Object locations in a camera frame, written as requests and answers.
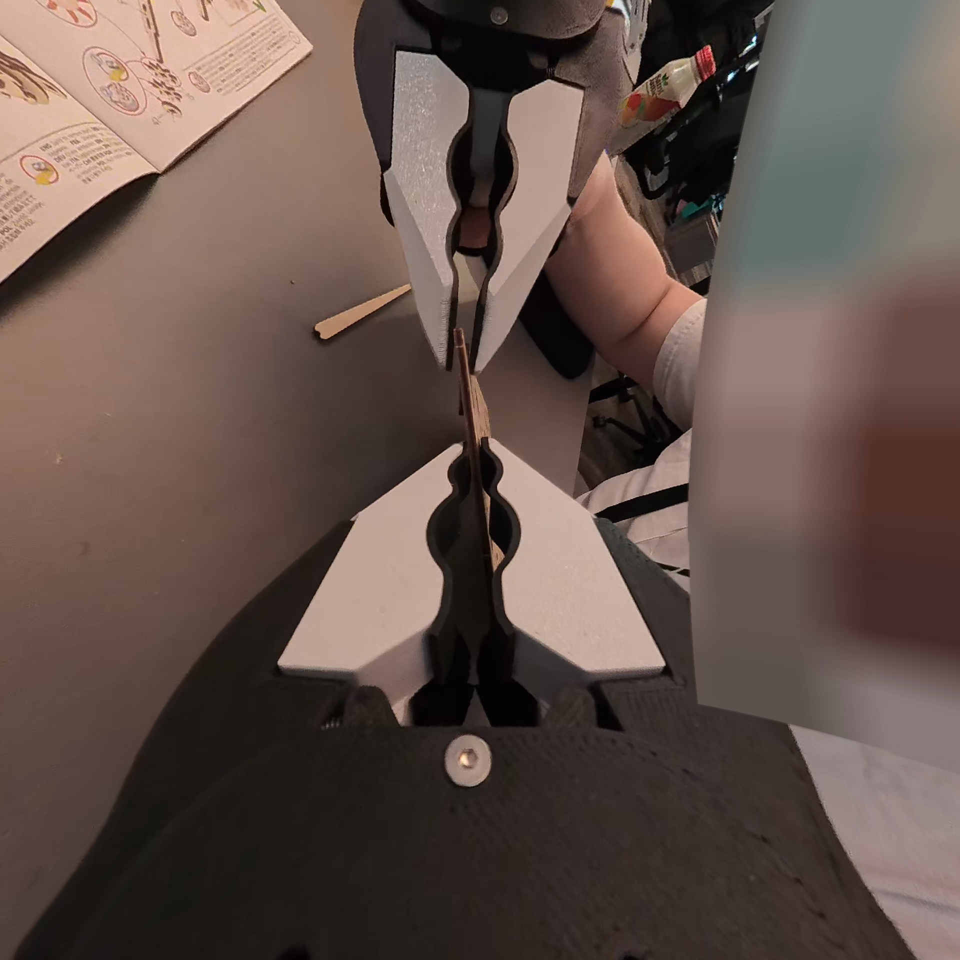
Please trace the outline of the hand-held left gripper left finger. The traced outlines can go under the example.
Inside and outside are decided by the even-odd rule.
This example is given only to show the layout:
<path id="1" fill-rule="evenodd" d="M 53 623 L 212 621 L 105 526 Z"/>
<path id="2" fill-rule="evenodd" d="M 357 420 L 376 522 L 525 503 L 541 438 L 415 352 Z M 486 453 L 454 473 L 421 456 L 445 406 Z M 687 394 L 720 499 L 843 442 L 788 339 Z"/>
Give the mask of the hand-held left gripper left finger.
<path id="1" fill-rule="evenodd" d="M 432 676 L 427 633 L 438 616 L 443 573 L 427 525 L 453 492 L 452 444 L 361 510 L 280 655 L 285 676 L 377 687 L 402 726 Z"/>

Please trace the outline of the printed instruction booklet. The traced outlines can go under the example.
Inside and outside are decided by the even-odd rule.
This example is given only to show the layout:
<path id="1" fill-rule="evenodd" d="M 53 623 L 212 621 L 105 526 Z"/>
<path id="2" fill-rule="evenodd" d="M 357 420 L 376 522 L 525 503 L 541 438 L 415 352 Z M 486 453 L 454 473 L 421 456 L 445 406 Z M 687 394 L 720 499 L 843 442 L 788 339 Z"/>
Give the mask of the printed instruction booklet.
<path id="1" fill-rule="evenodd" d="M 1 3 L 1 279 L 304 60 L 270 1 Z"/>

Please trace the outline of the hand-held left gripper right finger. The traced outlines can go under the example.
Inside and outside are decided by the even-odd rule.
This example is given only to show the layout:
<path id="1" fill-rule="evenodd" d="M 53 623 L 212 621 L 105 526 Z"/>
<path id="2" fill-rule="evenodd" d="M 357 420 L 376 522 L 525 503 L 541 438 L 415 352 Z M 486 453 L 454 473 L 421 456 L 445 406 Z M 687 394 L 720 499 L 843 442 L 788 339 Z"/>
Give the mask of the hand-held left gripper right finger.
<path id="1" fill-rule="evenodd" d="M 514 677 L 550 704 L 568 687 L 661 675 L 665 659 L 593 516 L 498 440 L 489 446 L 519 529 L 500 577 Z"/>

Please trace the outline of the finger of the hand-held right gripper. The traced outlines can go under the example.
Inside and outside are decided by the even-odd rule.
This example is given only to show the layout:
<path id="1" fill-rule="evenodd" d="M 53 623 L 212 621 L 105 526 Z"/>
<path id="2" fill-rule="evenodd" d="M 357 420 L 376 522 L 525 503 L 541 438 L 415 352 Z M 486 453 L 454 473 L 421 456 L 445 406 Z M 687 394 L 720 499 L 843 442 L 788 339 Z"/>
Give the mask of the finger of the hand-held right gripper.
<path id="1" fill-rule="evenodd" d="M 548 78 L 514 94 L 504 136 L 512 177 L 496 216 L 497 258 L 482 290 L 474 372 L 510 333 L 570 216 L 569 188 L 580 124 L 580 89 Z"/>
<path id="2" fill-rule="evenodd" d="M 458 297 L 453 233 L 462 210 L 452 157 L 471 121 L 471 90 L 438 55 L 395 53 L 391 155 L 383 181 L 416 312 L 445 370 Z"/>

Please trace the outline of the juice bottle with red cap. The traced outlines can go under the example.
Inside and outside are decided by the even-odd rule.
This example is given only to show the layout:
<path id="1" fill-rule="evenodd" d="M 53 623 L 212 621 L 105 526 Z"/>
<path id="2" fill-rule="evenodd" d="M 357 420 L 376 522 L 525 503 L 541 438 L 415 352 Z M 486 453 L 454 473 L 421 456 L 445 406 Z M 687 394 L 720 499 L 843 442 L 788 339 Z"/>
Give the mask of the juice bottle with red cap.
<path id="1" fill-rule="evenodd" d="M 713 47 L 674 59 L 642 81 L 621 103 L 620 130 L 642 137 L 664 126 L 716 71 Z"/>

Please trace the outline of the small tapered wooden stick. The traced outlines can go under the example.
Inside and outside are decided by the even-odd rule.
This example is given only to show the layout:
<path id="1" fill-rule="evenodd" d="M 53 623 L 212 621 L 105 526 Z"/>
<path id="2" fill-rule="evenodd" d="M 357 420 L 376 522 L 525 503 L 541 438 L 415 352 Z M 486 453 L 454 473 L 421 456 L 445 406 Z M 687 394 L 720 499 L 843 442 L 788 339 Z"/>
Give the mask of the small tapered wooden stick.
<path id="1" fill-rule="evenodd" d="M 390 306 L 390 304 L 410 293 L 411 290 L 411 285 L 406 283 L 351 306 L 342 312 L 317 322 L 314 326 L 314 334 L 321 341 L 330 341 L 342 332 L 373 316 L 386 306 Z"/>

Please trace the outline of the person's right forearm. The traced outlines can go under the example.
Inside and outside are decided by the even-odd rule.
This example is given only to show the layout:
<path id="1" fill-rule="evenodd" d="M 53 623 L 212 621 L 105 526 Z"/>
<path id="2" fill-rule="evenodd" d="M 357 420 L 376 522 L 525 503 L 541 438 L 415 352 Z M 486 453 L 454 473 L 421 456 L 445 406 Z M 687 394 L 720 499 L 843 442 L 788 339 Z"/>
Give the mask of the person's right forearm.
<path id="1" fill-rule="evenodd" d="M 546 273 L 561 306 L 610 366 L 645 388 L 695 378 L 706 299 L 672 277 L 628 212 L 602 153 Z"/>

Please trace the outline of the black office chair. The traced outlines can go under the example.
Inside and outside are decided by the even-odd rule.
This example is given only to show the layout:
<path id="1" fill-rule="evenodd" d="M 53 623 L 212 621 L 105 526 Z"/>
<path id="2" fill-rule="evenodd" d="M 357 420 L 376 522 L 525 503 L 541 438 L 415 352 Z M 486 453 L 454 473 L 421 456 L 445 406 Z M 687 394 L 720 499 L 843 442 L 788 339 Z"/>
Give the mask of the black office chair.
<path id="1" fill-rule="evenodd" d="M 587 402 L 586 422 L 594 432 L 629 443 L 630 469 L 653 466 L 683 434 L 654 395 L 620 370 L 593 386 Z"/>

